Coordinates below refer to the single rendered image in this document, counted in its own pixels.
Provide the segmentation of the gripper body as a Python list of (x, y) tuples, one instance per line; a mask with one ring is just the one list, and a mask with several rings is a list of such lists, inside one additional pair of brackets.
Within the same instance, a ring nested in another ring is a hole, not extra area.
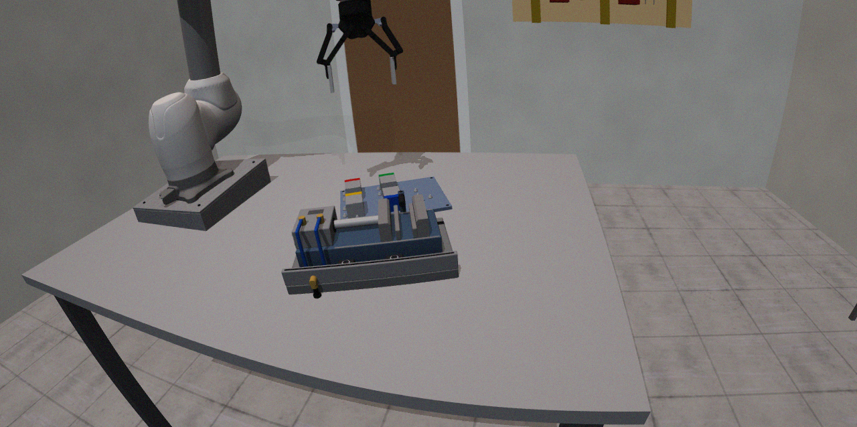
[(366, 37), (368, 35), (366, 31), (361, 29), (361, 23), (364, 23), (370, 29), (376, 23), (372, 17), (370, 0), (349, 0), (339, 3), (339, 29), (345, 33), (349, 25), (354, 25), (354, 29), (348, 36), (349, 39)]

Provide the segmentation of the grey metal blank with green end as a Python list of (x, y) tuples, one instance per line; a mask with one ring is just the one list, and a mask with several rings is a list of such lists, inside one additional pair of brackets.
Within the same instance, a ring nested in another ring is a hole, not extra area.
[(390, 188), (397, 186), (397, 179), (394, 176), (394, 173), (387, 173), (379, 175), (380, 184), (382, 184), (382, 188)]

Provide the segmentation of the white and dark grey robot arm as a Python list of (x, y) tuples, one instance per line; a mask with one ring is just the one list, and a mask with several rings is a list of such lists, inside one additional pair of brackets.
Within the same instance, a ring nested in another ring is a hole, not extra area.
[[(236, 127), (242, 103), (226, 74), (220, 72), (210, 0), (177, 0), (189, 80), (183, 92), (153, 103), (148, 129), (169, 187), (159, 203), (194, 203), (234, 176), (219, 169), (214, 145)], [(163, 200), (163, 201), (162, 201)]]

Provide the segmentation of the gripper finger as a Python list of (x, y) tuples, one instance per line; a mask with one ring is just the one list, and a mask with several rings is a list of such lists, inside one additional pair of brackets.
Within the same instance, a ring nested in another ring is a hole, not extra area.
[(327, 24), (327, 34), (325, 34), (325, 39), (323, 41), (323, 45), (321, 47), (321, 51), (319, 51), (319, 57), (317, 59), (318, 64), (322, 64), (325, 66), (325, 77), (327, 77), (327, 79), (329, 79), (329, 86), (330, 86), (331, 94), (334, 94), (334, 86), (333, 86), (333, 78), (331, 78), (333, 76), (333, 72), (331, 72), (330, 63), (331, 63), (331, 61), (333, 61), (333, 58), (335, 57), (336, 53), (339, 51), (340, 47), (343, 45), (343, 43), (345, 43), (345, 40), (347, 39), (347, 37), (351, 34), (351, 31), (354, 29), (354, 25), (349, 25), (349, 27), (347, 27), (345, 33), (343, 34), (343, 36), (340, 37), (339, 42), (334, 47), (334, 49), (330, 53), (329, 57), (327, 59), (323, 59), (324, 55), (325, 55), (325, 51), (327, 51), (327, 47), (329, 45), (329, 41), (331, 39), (331, 36), (333, 35), (333, 32), (337, 28), (339, 28), (338, 23), (335, 23), (335, 24), (328, 23)]
[(376, 43), (378, 43), (378, 45), (380, 47), (382, 47), (384, 49), (384, 51), (388, 52), (388, 54), (390, 55), (389, 58), (390, 58), (390, 71), (391, 71), (392, 84), (397, 84), (396, 73), (395, 73), (395, 70), (397, 70), (397, 58), (396, 57), (399, 53), (403, 53), (403, 48), (399, 45), (397, 39), (394, 37), (394, 34), (392, 33), (392, 31), (388, 27), (388, 22), (386, 21), (385, 17), (377, 18), (374, 21), (376, 21), (376, 23), (380, 27), (382, 27), (382, 29), (385, 31), (385, 34), (389, 37), (389, 40), (391, 41), (392, 45), (395, 46), (395, 51), (392, 51), (392, 49), (388, 45), (386, 45), (384, 43), (384, 41), (382, 41), (382, 39), (380, 39), (380, 37), (376, 36), (376, 34), (370, 28), (368, 28), (367, 25), (365, 25), (364, 23), (361, 23), (360, 27), (362, 30), (366, 31), (368, 36), (372, 37), (372, 39), (374, 41), (376, 41)]

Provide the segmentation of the grey flat bar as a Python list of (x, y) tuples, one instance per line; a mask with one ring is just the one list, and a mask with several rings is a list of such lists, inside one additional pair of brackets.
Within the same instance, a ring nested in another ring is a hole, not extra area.
[(410, 203), (410, 204), (409, 204), (409, 212), (410, 212), (410, 219), (411, 219), (411, 227), (412, 227), (413, 238), (418, 238), (417, 226), (416, 226), (416, 220), (415, 220), (415, 211), (414, 211), (414, 208), (413, 208), (413, 204), (412, 204), (412, 203)]
[(395, 231), (396, 231), (397, 240), (401, 240), (400, 227), (399, 227), (398, 205), (394, 205), (394, 222), (395, 222)]

